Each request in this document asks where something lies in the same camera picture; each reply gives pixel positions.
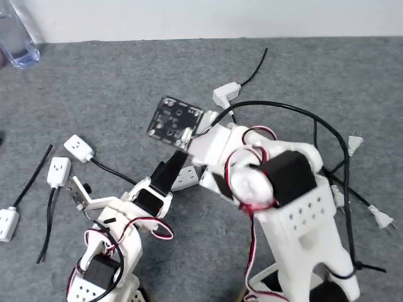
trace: gray carpet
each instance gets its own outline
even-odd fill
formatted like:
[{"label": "gray carpet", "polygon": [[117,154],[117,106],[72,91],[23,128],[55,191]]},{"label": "gray carpet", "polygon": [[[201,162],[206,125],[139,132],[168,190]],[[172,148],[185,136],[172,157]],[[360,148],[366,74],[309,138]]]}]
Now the gray carpet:
[{"label": "gray carpet", "polygon": [[[261,72],[236,101],[267,99],[309,109],[345,138],[362,131],[365,142],[352,159],[351,185],[396,219],[403,229],[403,38],[288,38],[88,42],[45,45],[40,65],[0,70],[0,208],[13,204],[48,144],[73,134],[96,148],[100,161],[136,180],[150,175],[174,151],[145,135],[157,103],[170,94],[216,109],[212,90],[241,82],[268,47]],[[311,142],[312,122],[281,109],[236,111],[239,123],[268,125],[282,140]],[[336,140],[319,129],[328,166],[341,159]],[[0,301],[63,301],[67,278],[84,252],[90,226],[65,189],[57,198],[46,261],[35,260],[45,236],[50,191],[48,164],[21,204],[21,221],[10,243],[0,243]],[[93,196],[119,196],[130,186],[92,163],[73,160],[71,175]],[[401,302],[402,235],[378,230],[370,212],[351,198],[358,258],[388,274],[361,271],[360,301]],[[175,194],[166,221],[171,242],[143,234],[144,254],[135,274],[160,302],[233,301],[242,288],[249,248],[247,217],[200,187]],[[346,242],[344,219],[337,215]],[[254,272],[273,262],[258,234]]]}]

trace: white outlet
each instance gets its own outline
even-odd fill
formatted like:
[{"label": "white outlet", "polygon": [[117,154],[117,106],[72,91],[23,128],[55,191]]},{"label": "white outlet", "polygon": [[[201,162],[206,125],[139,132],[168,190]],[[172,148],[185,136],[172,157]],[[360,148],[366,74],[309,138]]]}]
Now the white outlet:
[{"label": "white outlet", "polygon": [[12,206],[0,210],[0,241],[9,242],[11,240],[19,218],[20,214]]},{"label": "white outlet", "polygon": [[80,162],[85,163],[94,157],[94,150],[79,137],[71,136],[65,143],[64,147]]},{"label": "white outlet", "polygon": [[181,169],[178,177],[172,185],[171,191],[180,191],[188,187],[196,186],[199,183],[199,177],[196,173],[195,167],[192,165]]},{"label": "white outlet", "polygon": [[51,187],[64,187],[69,177],[71,161],[67,157],[54,157],[50,163],[47,182]]}]

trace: black circuit board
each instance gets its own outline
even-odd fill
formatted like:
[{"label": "black circuit board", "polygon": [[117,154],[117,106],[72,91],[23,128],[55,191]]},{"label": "black circuit board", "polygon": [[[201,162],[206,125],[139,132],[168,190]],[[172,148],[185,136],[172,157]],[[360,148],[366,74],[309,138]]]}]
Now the black circuit board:
[{"label": "black circuit board", "polygon": [[163,97],[149,125],[147,134],[157,140],[187,150],[189,135],[198,128],[204,110],[184,103],[178,99]]}]

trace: water bottle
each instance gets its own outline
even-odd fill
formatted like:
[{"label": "water bottle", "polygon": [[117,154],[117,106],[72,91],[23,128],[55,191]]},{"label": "water bottle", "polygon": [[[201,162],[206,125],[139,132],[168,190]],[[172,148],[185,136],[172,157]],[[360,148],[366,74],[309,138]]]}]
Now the water bottle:
[{"label": "water bottle", "polygon": [[25,69],[40,59],[39,50],[8,0],[0,0],[0,49],[19,69]]}]

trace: white power plug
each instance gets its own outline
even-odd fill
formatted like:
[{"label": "white power plug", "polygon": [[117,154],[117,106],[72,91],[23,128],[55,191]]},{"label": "white power plug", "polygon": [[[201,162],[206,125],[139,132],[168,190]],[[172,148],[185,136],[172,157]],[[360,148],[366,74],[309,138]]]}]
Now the white power plug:
[{"label": "white power plug", "polygon": [[64,147],[80,162],[85,163],[94,157],[94,150],[78,135],[71,136]]},{"label": "white power plug", "polygon": [[188,187],[196,186],[199,183],[199,177],[196,173],[195,167],[192,165],[181,169],[175,182],[172,185],[171,191],[180,191]]},{"label": "white power plug", "polygon": [[330,188],[333,192],[334,204],[336,205],[336,208],[340,208],[341,211],[344,212],[344,194],[340,192],[339,188],[335,184],[331,185]]},{"label": "white power plug", "polygon": [[13,206],[0,210],[0,241],[9,242],[11,240],[19,218],[20,214]]},{"label": "white power plug", "polygon": [[351,157],[358,149],[358,147],[364,142],[361,136],[356,136],[355,133],[348,137],[348,155]]},{"label": "white power plug", "polygon": [[395,227],[394,224],[393,224],[394,219],[392,217],[390,217],[388,214],[385,214],[384,212],[379,211],[377,209],[377,207],[373,206],[373,205],[369,206],[368,209],[374,215],[375,220],[377,221],[379,228],[388,229],[389,225],[392,225],[393,227]]},{"label": "white power plug", "polygon": [[67,157],[54,157],[50,163],[47,182],[51,187],[64,187],[69,177],[71,161]]},{"label": "white power plug", "polygon": [[229,107],[229,102],[238,97],[240,90],[241,85],[236,82],[231,82],[218,87],[213,90],[213,101],[217,106],[227,109]]}]

